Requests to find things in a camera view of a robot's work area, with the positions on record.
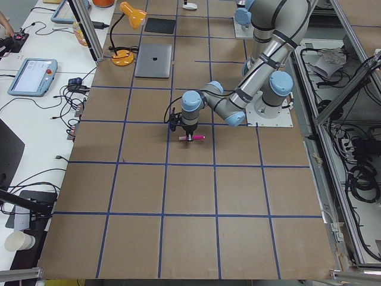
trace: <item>cable clip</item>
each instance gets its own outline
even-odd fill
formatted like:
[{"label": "cable clip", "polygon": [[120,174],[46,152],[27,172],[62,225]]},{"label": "cable clip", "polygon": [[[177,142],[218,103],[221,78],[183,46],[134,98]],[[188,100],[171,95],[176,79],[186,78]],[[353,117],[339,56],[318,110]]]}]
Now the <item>cable clip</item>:
[{"label": "cable clip", "polygon": [[273,69],[276,69],[276,70],[285,66],[284,64],[281,64],[278,61],[272,60],[270,57],[268,57],[265,54],[260,55],[260,60],[262,60],[265,64],[269,65],[270,67],[272,67]]}]

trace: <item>orange container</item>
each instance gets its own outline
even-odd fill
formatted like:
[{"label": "orange container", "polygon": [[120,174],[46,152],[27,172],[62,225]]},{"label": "orange container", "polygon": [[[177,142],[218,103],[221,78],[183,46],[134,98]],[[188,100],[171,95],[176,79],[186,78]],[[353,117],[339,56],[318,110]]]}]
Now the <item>orange container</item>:
[{"label": "orange container", "polygon": [[105,8],[114,5],[115,0],[93,0],[95,6]]}]

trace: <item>pink marker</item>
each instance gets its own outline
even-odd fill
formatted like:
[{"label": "pink marker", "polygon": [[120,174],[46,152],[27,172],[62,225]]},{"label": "pink marker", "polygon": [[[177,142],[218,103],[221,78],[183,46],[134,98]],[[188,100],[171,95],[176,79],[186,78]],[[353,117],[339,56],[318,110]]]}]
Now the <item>pink marker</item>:
[{"label": "pink marker", "polygon": [[[205,136],[204,135],[194,135],[192,137],[193,140],[204,140],[205,139]],[[180,141],[185,141],[185,140],[188,140],[188,137],[187,136],[180,136],[179,137],[179,140]]]}]

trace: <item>silver laptop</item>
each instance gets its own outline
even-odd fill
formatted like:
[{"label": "silver laptop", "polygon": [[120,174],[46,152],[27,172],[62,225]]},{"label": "silver laptop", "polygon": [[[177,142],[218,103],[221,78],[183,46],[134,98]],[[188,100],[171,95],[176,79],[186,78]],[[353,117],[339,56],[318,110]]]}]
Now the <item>silver laptop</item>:
[{"label": "silver laptop", "polygon": [[172,45],[142,43],[139,47],[135,77],[168,79],[172,62]]}]

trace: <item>white cup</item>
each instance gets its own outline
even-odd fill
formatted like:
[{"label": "white cup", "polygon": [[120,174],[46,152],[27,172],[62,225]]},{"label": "white cup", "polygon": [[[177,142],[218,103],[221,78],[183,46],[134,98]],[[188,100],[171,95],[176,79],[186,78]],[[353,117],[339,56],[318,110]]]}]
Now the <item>white cup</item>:
[{"label": "white cup", "polygon": [[4,242],[4,247],[7,251],[26,250],[32,248],[35,243],[35,237],[22,231],[15,231],[9,234]]}]

